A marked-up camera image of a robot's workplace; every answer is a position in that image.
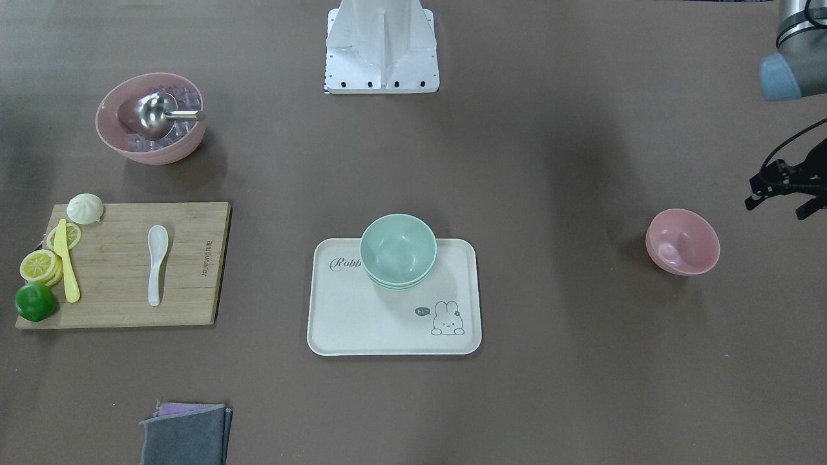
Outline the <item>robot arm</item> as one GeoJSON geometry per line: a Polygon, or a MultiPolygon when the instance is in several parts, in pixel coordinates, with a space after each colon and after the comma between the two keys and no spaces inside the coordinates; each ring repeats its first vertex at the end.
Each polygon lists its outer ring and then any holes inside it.
{"type": "MultiPolygon", "coordinates": [[[[826,3],[782,1],[775,38],[776,53],[759,65],[762,95],[768,102],[786,102],[826,92],[826,3]]],[[[826,207],[826,142],[821,141],[798,164],[778,157],[792,141],[825,124],[821,119],[777,145],[749,179],[747,210],[776,196],[806,194],[810,198],[795,210],[798,220],[826,207]]]]}

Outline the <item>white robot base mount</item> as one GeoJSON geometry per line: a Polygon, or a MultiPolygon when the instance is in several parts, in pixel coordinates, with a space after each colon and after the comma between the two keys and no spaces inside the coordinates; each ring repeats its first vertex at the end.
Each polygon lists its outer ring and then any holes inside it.
{"type": "Polygon", "coordinates": [[[342,1],[327,15],[328,94],[428,94],[440,76],[434,13],[419,1],[342,1]]]}

